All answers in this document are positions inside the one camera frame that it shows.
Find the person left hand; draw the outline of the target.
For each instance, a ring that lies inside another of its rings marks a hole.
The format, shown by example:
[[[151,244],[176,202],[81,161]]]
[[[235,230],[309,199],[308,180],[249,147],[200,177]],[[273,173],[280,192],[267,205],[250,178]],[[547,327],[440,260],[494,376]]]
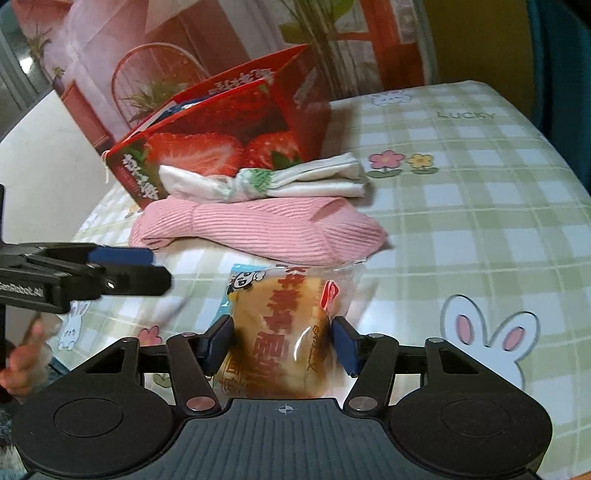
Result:
[[[52,358],[47,343],[50,333],[42,320],[35,320],[27,340],[9,355],[6,367],[1,371],[1,386],[11,396],[26,398],[47,380],[47,366]]]

